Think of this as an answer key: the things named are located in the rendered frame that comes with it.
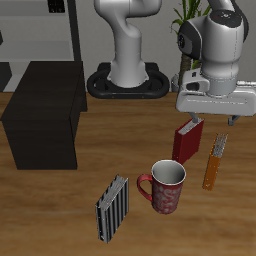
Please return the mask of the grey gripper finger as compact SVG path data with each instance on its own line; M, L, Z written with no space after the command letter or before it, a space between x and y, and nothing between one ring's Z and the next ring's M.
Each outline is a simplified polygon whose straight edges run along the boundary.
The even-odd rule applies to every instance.
M228 118L228 125L229 126L234 126L235 121L238 120L240 117L240 115L233 115L231 117Z
M191 116L193 123L197 124L198 122L201 122L201 121L199 120L198 115L195 114L194 112L189 112L189 115Z

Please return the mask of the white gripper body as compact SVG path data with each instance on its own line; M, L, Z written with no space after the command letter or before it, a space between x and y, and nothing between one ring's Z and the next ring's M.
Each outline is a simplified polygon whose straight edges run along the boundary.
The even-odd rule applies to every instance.
M256 114L256 82L238 81L227 96L208 96L208 85L189 83L181 87L176 109L179 112L253 116Z

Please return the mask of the red book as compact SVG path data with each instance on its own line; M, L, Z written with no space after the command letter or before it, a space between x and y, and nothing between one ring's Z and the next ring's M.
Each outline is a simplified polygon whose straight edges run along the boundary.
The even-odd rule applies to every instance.
M204 120L199 118L197 123L188 120L175 131L172 159L184 164L198 150L203 130Z

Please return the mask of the orange book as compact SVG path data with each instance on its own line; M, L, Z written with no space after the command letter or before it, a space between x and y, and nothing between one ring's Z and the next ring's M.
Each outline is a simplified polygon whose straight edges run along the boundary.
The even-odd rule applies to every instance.
M202 188L212 191L228 135L217 133L211 148Z

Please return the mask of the black striped book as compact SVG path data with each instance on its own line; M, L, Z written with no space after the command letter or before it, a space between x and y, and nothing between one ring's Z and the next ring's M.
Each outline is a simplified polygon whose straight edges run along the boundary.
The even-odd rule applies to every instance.
M98 238L109 243L129 211L129 179L116 175L95 204Z

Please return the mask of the green pot plant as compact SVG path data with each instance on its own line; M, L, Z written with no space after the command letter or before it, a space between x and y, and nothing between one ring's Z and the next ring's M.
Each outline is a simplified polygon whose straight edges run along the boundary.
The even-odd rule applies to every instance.
M179 18L172 21L171 30L176 33L177 44L182 52L178 86L181 86L183 75L186 71L201 66L201 39L199 32L191 24L191 20L208 15L211 7L208 6L205 11L202 11L200 4L201 0L182 0L181 6L183 14L180 14L177 9L174 9Z

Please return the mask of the red patterned mug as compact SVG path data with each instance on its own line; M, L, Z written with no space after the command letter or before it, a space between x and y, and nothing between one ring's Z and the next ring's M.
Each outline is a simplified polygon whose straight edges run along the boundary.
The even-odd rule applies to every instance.
M174 160L160 160L152 166L150 175L142 174L138 177L137 188L151 202L156 212L171 214L177 208L185 178L186 171L180 163ZM142 181L151 183L151 194L141 187Z

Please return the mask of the dark brown desk caddy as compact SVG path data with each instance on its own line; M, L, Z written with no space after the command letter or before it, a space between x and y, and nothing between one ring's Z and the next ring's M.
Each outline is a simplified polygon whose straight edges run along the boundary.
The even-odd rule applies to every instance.
M83 63L32 61L1 121L19 170L75 170L75 137L87 110Z

